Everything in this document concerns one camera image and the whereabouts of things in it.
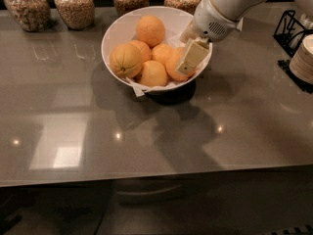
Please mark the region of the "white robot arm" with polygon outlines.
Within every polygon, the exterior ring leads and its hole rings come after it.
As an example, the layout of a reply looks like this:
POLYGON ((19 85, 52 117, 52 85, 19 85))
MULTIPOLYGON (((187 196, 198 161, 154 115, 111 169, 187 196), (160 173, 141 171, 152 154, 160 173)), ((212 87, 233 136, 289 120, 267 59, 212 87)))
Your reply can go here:
MULTIPOLYGON (((254 6, 267 0, 201 0, 192 20, 182 32, 180 40, 186 43, 175 71, 188 74, 207 56, 210 42, 223 40, 241 23, 244 15, 254 6)), ((313 17, 313 0, 294 0, 297 7, 313 17)))

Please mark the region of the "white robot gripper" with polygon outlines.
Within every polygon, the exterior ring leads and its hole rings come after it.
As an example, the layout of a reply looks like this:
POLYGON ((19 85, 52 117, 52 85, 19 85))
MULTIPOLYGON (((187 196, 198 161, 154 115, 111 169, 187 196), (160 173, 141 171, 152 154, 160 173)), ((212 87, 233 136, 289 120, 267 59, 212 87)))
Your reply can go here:
POLYGON ((215 7, 211 0, 201 0, 197 6, 193 21, 180 35, 180 41, 185 45, 175 71, 179 74, 190 74, 210 53, 209 43, 223 40, 238 22, 230 21, 224 17, 215 7))

